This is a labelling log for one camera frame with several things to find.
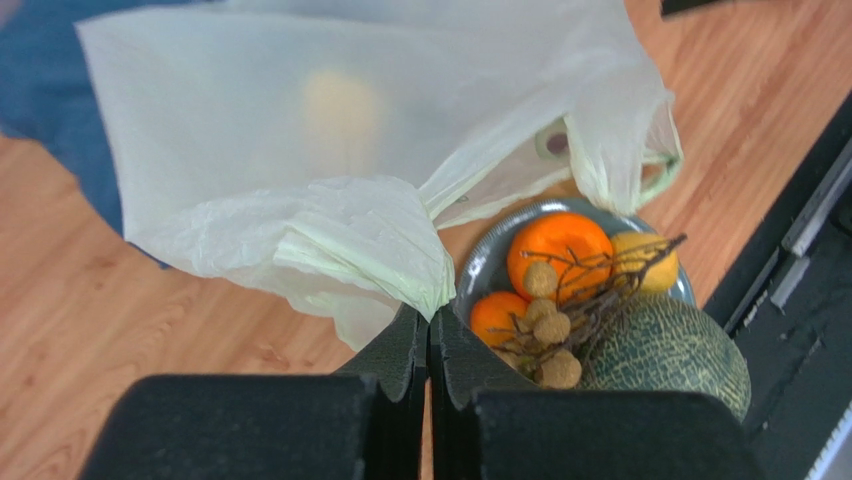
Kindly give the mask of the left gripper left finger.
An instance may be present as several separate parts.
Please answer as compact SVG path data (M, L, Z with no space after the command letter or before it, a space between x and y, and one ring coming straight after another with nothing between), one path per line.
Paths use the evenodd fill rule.
M387 328L335 371L376 379L364 451L366 479L419 477L427 334L422 315L402 305Z

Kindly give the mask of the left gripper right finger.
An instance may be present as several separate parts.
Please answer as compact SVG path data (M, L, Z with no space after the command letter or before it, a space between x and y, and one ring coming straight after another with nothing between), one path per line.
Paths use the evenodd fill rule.
M467 414L480 391L537 387L498 358L447 305L429 327L433 471L436 479L477 479L478 432Z

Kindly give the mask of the fake green orange mango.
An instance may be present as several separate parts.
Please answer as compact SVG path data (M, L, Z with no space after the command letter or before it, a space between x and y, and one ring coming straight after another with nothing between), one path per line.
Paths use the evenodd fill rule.
M523 318L529 302L511 292L494 292L479 300L471 310L470 328L489 347L516 337L513 317Z

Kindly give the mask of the grey round plate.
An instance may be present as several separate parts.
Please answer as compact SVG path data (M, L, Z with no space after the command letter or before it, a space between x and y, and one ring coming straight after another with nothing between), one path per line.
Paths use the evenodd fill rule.
M654 229L637 216L619 217L595 208L577 197L546 199L524 206L499 220L473 247L457 282L452 310L467 326L474 305L495 291L512 291L506 258L514 236L535 219L558 212L583 215L609 236L625 231L652 233Z

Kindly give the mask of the fake brown longan bunch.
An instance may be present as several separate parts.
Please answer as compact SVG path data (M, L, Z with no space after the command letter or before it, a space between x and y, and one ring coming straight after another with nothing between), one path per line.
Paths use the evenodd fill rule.
M666 256L687 240L680 234L669 240ZM533 302L523 318L513 317L516 337L489 349L536 385L555 390L577 387L583 375L583 362L577 353L592 337L601 332L629 302L651 293L640 290L645 271L629 274L620 282L610 278L592 289L587 299L559 300L561 276L551 265L553 257L535 261L525 273L527 285L533 290Z

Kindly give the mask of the fake orange fruit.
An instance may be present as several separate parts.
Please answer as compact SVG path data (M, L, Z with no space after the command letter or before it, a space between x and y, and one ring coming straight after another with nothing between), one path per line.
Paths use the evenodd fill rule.
M572 212L551 213L523 227L507 254L507 271L517 294L533 296L523 286L524 274L535 261L553 257L551 265L561 276L559 300L587 299L592 289L611 275L614 250L604 230L591 219Z

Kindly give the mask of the fake netted melon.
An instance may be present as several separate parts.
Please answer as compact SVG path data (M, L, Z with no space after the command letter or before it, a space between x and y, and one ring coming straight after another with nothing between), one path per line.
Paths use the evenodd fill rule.
M740 349L701 309L666 294L640 295L577 353L577 388L710 395L742 422L751 379Z

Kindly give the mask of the fake yellow lemon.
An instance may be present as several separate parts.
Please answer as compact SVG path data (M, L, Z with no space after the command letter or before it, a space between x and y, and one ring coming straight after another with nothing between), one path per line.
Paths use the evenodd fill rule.
M620 282L629 279L629 274L645 271L640 290L646 293L665 293L678 279L679 259L671 250L656 262L669 247L669 240L653 233L625 231L610 238L614 265L611 273Z

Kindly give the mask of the translucent pale green plastic bag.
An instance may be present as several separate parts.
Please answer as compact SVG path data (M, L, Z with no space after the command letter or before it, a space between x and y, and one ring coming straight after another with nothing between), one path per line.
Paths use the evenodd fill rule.
M565 180L626 216L683 162L621 1L218 1L75 29L124 238L354 350L454 297L440 230Z

